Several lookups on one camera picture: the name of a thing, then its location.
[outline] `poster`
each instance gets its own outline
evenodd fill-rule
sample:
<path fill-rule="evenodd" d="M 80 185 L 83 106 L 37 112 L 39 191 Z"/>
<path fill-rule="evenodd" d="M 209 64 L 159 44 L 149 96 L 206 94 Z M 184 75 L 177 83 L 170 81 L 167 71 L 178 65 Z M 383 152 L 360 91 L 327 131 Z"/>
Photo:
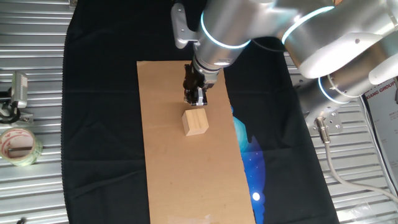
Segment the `poster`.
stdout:
<path fill-rule="evenodd" d="M 390 165 L 390 175 L 398 180 L 398 89 L 396 79 L 390 79 L 365 93 L 384 160 Z"/>

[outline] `cardboard sheet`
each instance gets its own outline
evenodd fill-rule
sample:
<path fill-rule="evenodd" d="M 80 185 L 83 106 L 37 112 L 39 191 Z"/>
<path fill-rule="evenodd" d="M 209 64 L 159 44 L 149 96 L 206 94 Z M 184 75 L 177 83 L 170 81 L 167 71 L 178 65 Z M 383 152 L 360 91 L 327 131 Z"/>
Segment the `cardboard sheet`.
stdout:
<path fill-rule="evenodd" d="M 224 74 L 207 93 L 207 132 L 185 136 L 182 115 L 194 109 L 183 102 L 186 63 L 137 64 L 150 222 L 254 224 Z"/>

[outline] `blue galaxy print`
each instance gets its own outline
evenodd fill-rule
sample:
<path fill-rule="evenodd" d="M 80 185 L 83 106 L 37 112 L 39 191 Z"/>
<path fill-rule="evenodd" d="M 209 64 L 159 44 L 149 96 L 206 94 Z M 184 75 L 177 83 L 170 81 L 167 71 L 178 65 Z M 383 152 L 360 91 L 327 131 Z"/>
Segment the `blue galaxy print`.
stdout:
<path fill-rule="evenodd" d="M 249 143 L 246 127 L 238 118 L 234 117 L 234 125 L 239 148 L 241 150 L 244 172 L 248 180 L 251 204 L 254 215 L 256 216 L 256 223 L 263 224 L 265 212 L 264 203 L 266 202 L 266 198 L 263 194 L 266 184 L 264 156 L 262 155 L 262 150 L 255 137 L 252 137 L 252 142 Z"/>

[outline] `metal connector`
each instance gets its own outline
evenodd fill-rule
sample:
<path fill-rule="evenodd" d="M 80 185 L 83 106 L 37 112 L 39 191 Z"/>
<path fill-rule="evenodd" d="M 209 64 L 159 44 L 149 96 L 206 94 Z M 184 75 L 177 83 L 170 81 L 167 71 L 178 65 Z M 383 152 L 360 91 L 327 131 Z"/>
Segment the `metal connector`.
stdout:
<path fill-rule="evenodd" d="M 330 143 L 330 137 L 328 133 L 328 128 L 326 127 L 325 120 L 323 117 L 319 117 L 315 120 L 315 123 L 318 126 L 319 135 L 321 136 L 321 140 L 324 144 Z"/>

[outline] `wooden block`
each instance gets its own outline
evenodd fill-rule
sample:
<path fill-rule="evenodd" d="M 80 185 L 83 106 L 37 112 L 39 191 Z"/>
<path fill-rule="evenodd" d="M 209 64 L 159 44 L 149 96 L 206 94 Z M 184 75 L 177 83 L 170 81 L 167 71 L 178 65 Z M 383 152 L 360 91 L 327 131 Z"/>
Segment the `wooden block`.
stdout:
<path fill-rule="evenodd" d="M 182 116 L 182 124 L 186 136 L 205 133 L 209 128 L 205 109 L 186 110 Z"/>

